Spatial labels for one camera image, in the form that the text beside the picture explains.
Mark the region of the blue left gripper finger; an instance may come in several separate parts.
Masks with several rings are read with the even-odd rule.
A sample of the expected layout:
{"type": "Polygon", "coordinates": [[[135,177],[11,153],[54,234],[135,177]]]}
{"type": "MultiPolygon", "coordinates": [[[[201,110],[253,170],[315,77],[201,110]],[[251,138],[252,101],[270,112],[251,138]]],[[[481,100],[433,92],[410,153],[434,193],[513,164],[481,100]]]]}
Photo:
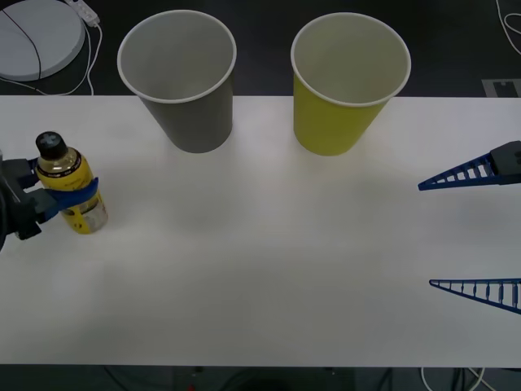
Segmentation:
{"type": "Polygon", "coordinates": [[[47,222],[58,213],[71,207],[83,204],[95,196],[99,187],[99,179],[94,178],[86,187],[74,191],[57,191],[40,188],[32,191],[36,202],[34,209],[36,222],[47,222]]]}
{"type": "Polygon", "coordinates": [[[28,189],[39,182],[35,173],[36,164],[37,159],[5,160],[3,161],[3,176],[13,189],[28,189]]]}

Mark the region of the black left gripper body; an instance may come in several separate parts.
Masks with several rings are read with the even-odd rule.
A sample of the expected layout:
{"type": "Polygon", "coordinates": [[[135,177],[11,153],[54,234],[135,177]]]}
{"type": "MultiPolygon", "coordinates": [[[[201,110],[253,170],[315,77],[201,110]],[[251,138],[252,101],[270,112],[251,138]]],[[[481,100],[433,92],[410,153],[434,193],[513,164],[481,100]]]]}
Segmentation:
{"type": "Polygon", "coordinates": [[[13,189],[3,176],[3,154],[1,154],[1,248],[8,235],[27,240],[42,232],[36,222],[36,202],[25,190],[13,189]]]}

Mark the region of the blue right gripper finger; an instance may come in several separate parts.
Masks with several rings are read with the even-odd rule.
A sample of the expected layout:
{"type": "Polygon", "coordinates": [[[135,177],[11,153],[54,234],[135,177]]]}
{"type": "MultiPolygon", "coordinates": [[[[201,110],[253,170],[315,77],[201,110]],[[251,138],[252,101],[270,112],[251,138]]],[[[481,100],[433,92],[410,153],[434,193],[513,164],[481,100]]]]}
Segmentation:
{"type": "Polygon", "coordinates": [[[444,292],[520,314],[520,278],[517,279],[430,279],[444,292]]]}
{"type": "Polygon", "coordinates": [[[457,165],[418,184],[420,191],[520,184],[520,141],[457,165]]]}

